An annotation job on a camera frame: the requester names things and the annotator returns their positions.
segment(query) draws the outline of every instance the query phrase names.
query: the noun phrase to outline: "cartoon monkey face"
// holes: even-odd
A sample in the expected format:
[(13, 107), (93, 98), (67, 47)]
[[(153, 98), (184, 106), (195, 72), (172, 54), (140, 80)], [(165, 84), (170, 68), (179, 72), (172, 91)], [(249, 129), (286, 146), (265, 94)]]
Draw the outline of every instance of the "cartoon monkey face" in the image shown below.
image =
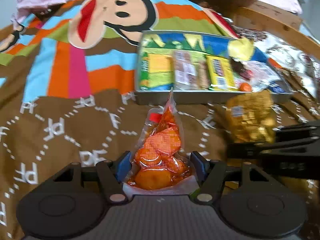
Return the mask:
[(137, 46), (142, 31), (155, 22), (156, 9), (150, 0), (86, 0), (70, 21), (68, 39), (77, 48), (92, 48), (108, 26)]

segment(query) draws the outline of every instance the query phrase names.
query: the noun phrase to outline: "pink stripe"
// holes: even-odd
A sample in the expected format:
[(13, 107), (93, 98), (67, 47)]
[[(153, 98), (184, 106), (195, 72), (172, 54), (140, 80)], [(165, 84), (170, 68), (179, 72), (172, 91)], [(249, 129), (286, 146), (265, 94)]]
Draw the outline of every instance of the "pink stripe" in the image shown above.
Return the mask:
[(70, 44), (69, 98), (87, 97), (91, 94), (84, 50)]
[(41, 29), (41, 27), (44, 25), (44, 22), (40, 22), (37, 26), (36, 26), (36, 28), (37, 29)]

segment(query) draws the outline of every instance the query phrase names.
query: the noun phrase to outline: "metal screw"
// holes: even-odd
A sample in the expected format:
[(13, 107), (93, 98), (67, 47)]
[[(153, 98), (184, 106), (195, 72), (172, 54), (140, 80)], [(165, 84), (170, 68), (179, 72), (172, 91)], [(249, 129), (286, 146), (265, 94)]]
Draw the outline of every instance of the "metal screw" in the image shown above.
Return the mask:
[(112, 202), (122, 202), (125, 200), (125, 196), (122, 195), (122, 194), (112, 194), (109, 199), (112, 201)]
[(212, 200), (212, 196), (210, 194), (202, 193), (197, 196), (197, 199), (201, 202), (209, 202)]

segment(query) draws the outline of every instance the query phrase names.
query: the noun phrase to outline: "plastic bag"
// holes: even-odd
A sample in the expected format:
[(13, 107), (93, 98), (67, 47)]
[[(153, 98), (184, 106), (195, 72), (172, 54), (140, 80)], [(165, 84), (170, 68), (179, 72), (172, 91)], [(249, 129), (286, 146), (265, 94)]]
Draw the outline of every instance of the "plastic bag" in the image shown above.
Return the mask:
[(252, 87), (252, 92), (260, 92), (275, 81), (281, 80), (279, 75), (268, 65), (259, 61), (239, 62), (236, 60), (232, 67), (235, 73), (235, 85), (240, 87), (243, 83), (248, 83)]
[[(129, 195), (141, 194), (143, 190), (160, 192), (160, 195), (166, 189), (172, 192), (172, 187), (193, 174), (190, 161), (178, 154), (184, 141), (175, 105), (171, 91), (163, 113), (159, 108), (149, 110), (141, 136), (131, 153), (132, 170), (124, 185), (126, 193), (131, 192)], [(189, 192), (182, 194), (189, 194), (198, 187), (195, 177), (188, 181), (192, 181), (192, 186)], [(132, 193), (134, 189), (128, 190), (128, 185), (142, 190)]]

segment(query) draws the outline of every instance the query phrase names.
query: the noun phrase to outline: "red mouth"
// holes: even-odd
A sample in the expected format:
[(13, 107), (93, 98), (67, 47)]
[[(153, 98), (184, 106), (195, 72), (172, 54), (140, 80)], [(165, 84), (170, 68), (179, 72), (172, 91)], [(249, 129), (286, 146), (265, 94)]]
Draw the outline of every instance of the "red mouth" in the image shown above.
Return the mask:
[(91, 0), (87, 5), (81, 9), (81, 19), (78, 25), (78, 34), (82, 42), (85, 41), (87, 30), (90, 24), (91, 16), (94, 8), (96, 7), (96, 0)]

